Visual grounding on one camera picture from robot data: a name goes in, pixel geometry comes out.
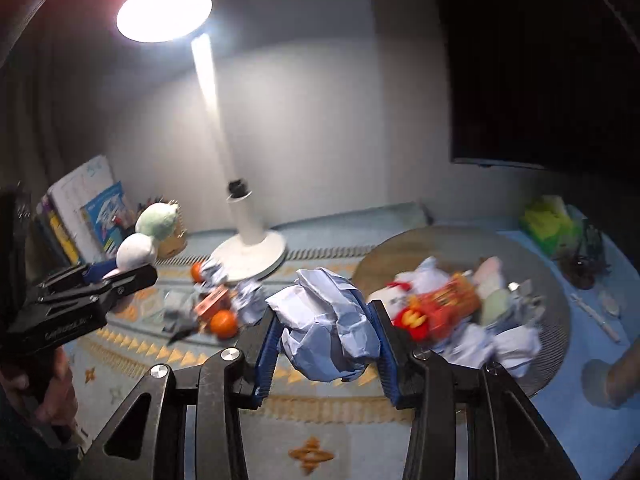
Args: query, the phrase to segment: notebook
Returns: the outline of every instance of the notebook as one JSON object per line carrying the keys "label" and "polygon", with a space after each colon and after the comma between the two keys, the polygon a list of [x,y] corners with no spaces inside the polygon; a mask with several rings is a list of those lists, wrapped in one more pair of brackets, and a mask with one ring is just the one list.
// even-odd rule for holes
{"label": "notebook", "polygon": [[125,204],[122,183],[117,182],[90,200],[82,213],[107,258],[115,258],[124,239],[124,229],[135,224]]}
{"label": "notebook", "polygon": [[68,267],[81,263],[78,251],[60,222],[58,214],[53,209],[48,195],[43,196],[36,206],[36,218],[42,223],[45,236],[53,251],[56,254],[58,251],[62,252],[60,265]]}
{"label": "notebook", "polygon": [[98,155],[49,188],[60,220],[87,263],[104,261],[105,255],[84,220],[82,208],[113,184],[107,158]]}

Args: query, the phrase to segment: lamp head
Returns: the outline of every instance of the lamp head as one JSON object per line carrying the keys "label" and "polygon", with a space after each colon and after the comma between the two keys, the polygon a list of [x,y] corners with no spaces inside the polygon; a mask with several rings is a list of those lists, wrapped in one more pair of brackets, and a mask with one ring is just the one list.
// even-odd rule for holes
{"label": "lamp head", "polygon": [[116,25],[123,36],[142,43],[160,43],[190,34],[211,12],[211,0],[127,0]]}

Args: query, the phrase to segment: white plush toy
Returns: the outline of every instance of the white plush toy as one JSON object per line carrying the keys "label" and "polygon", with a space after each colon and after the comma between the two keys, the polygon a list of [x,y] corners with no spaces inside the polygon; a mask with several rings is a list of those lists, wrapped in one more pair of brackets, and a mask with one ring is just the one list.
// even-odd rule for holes
{"label": "white plush toy", "polygon": [[118,270],[126,272],[146,264],[153,265],[158,256],[158,244],[174,232],[177,221],[177,205],[158,202],[147,207],[136,222],[136,232],[125,238],[118,248]]}

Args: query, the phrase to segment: metal bolt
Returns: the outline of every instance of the metal bolt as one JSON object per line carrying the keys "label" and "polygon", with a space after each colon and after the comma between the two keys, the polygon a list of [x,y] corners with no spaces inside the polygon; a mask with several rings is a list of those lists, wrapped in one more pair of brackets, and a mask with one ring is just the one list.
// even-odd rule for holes
{"label": "metal bolt", "polygon": [[167,365],[156,365],[153,368],[151,368],[151,371],[149,373],[151,374],[152,377],[155,377],[156,379],[162,379],[165,375],[169,373],[169,368],[167,367]]}
{"label": "metal bolt", "polygon": [[431,350],[427,348],[416,348],[414,350],[414,357],[416,359],[420,359],[420,361],[426,361],[429,357],[431,357]]}
{"label": "metal bolt", "polygon": [[240,357],[240,351],[237,348],[225,348],[222,352],[220,352],[220,357],[222,357],[225,361],[233,361],[234,359],[238,359],[238,357]]}
{"label": "metal bolt", "polygon": [[31,216],[31,213],[27,209],[27,206],[22,206],[20,209],[18,209],[17,213],[18,213],[19,219],[23,219],[23,218],[28,219]]}
{"label": "metal bolt", "polygon": [[495,361],[491,361],[484,365],[484,369],[489,372],[491,375],[498,374],[498,364]]}

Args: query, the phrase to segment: orange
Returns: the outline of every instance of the orange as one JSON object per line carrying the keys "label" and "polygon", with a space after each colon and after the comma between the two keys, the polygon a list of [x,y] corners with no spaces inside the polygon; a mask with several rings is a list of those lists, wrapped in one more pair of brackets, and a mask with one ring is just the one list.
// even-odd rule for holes
{"label": "orange", "polygon": [[204,280],[200,275],[200,267],[202,266],[202,262],[195,262],[191,266],[191,278],[195,283],[202,283]]}
{"label": "orange", "polygon": [[230,310],[220,310],[209,321],[209,329],[220,339],[229,339],[238,333],[236,314]]}

